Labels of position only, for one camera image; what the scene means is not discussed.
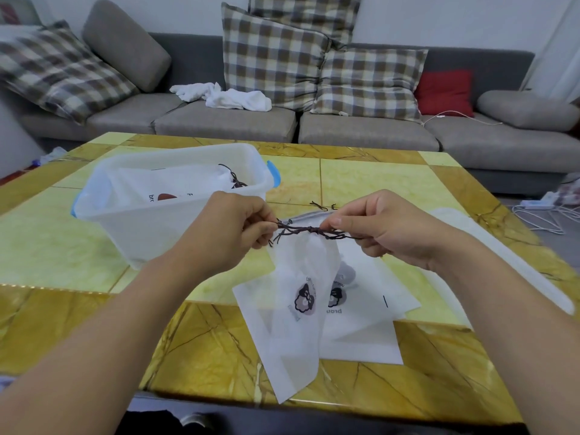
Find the sofa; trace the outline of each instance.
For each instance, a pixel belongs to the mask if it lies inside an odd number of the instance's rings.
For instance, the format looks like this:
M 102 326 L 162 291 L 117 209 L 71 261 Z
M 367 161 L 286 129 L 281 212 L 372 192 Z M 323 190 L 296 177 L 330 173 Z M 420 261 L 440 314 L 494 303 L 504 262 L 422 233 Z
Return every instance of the sofa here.
M 108 131 L 335 146 L 444 151 L 491 192 L 542 195 L 570 172 L 580 170 L 580 141 L 555 131 L 485 125 L 464 117 L 435 118 L 424 125 L 395 119 L 207 108 L 182 102 L 173 85 L 218 82 L 225 86 L 222 38 L 150 34 L 171 58 L 169 70 L 151 93 L 129 97 L 92 115 L 80 126 L 22 104 L 18 120 L 47 146 L 70 147 Z M 380 48 L 352 44 L 352 47 Z M 490 90 L 518 90 L 533 53 L 516 50 L 431 47 L 424 71 L 473 71 L 472 103 Z M 424 122 L 431 116 L 423 116 Z M 481 113 L 475 118 L 498 123 Z

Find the person's right arm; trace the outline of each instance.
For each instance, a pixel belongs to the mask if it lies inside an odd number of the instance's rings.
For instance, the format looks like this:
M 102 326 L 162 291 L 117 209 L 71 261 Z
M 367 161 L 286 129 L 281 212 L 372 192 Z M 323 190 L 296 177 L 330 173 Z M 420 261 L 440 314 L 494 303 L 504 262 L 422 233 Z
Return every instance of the person's right arm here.
M 580 324 L 471 235 L 390 191 L 353 201 L 322 228 L 435 271 L 451 287 L 533 434 L 580 433 Z

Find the person's left arm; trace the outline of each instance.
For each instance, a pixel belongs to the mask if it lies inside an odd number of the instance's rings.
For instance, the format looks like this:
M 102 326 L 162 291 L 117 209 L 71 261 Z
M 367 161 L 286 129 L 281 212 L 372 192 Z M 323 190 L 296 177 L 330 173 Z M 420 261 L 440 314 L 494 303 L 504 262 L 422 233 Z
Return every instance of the person's left arm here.
M 166 254 L 0 394 L 2 433 L 114 433 L 173 314 L 276 230 L 258 197 L 216 192 Z

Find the forearm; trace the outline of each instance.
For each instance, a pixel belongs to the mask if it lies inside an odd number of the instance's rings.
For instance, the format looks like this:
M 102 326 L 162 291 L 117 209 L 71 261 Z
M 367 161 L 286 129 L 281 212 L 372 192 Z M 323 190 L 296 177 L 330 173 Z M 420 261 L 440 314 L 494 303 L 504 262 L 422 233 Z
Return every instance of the forearm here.
M 0 395 L 3 433 L 113 433 L 195 284 L 164 258 Z
M 467 234 L 444 248 L 435 270 L 460 300 L 530 431 L 574 433 L 579 324 Z

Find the red pillow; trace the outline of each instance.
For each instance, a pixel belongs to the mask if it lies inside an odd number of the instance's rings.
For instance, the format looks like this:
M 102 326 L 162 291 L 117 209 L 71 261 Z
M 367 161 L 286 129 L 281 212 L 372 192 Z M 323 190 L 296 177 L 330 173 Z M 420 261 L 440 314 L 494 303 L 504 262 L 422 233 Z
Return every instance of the red pillow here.
M 471 105 L 471 70 L 424 72 L 415 90 L 419 111 L 423 115 L 461 116 L 459 111 L 473 117 Z

